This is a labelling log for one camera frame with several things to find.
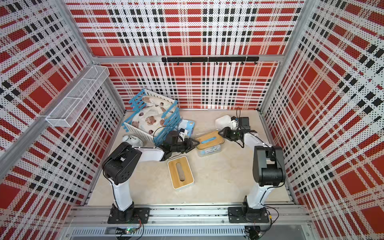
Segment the bamboo lid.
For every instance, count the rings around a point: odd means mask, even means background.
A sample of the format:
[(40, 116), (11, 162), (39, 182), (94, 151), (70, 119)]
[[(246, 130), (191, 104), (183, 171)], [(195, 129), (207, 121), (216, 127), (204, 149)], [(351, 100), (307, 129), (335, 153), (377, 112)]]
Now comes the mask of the bamboo lid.
[(216, 145), (221, 145), (225, 142), (225, 139), (219, 135), (219, 131), (212, 131), (205, 135), (202, 135), (196, 138), (200, 144), (197, 146), (197, 149), (204, 150)]

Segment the clear plastic tissue box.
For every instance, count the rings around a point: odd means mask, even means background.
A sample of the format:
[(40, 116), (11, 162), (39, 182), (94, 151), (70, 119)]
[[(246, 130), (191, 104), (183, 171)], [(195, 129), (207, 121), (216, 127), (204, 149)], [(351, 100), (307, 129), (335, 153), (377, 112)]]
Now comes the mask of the clear plastic tissue box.
[(222, 151), (224, 143), (220, 144), (205, 144), (197, 146), (197, 153), (200, 157), (206, 157), (217, 154)]

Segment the blue tissue pack front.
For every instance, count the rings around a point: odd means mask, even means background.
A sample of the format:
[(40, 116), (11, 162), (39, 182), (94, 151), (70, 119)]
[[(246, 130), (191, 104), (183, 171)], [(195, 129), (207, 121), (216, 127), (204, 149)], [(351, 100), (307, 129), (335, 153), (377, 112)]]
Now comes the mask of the blue tissue pack front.
[(206, 144), (206, 143), (212, 142), (212, 141), (214, 141), (215, 139), (216, 139), (216, 137), (212, 137), (212, 138), (203, 140), (203, 141), (201, 141), (201, 144)]

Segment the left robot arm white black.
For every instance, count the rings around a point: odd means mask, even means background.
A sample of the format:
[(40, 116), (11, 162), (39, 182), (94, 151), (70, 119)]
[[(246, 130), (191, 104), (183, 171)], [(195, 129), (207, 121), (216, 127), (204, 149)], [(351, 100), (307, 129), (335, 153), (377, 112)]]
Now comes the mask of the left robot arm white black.
[(120, 212), (134, 209), (129, 179), (140, 162), (163, 162), (173, 153), (188, 153), (200, 144), (192, 138), (182, 138), (178, 131), (170, 131), (162, 144), (156, 147), (134, 147), (122, 142), (103, 163), (104, 177), (113, 188), (113, 207)]

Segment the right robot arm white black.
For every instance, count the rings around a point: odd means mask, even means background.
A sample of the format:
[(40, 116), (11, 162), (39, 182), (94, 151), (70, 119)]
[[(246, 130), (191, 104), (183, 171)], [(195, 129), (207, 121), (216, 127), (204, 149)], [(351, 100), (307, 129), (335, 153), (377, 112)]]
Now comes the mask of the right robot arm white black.
[(218, 134), (229, 141), (238, 142), (244, 148), (254, 151), (253, 178), (256, 182), (251, 192), (245, 197), (246, 210), (259, 210), (265, 207), (265, 200), (276, 188), (286, 182), (283, 149), (261, 140), (254, 130), (232, 130), (225, 127)]

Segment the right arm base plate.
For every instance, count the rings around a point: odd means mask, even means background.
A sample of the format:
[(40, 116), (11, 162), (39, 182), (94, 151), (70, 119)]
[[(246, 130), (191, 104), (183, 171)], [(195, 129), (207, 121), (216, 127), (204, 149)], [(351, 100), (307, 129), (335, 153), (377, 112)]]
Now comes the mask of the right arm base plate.
[(229, 222), (235, 223), (250, 223), (261, 224), (269, 223), (269, 214), (266, 208), (251, 209), (242, 207), (229, 207), (228, 208)]

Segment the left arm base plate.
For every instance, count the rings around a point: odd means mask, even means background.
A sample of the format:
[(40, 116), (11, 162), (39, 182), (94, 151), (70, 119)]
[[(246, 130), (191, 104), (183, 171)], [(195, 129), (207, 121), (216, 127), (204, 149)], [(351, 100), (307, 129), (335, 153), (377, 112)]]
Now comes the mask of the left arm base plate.
[(128, 208), (120, 211), (116, 206), (112, 206), (108, 218), (108, 224), (147, 224), (150, 208)]

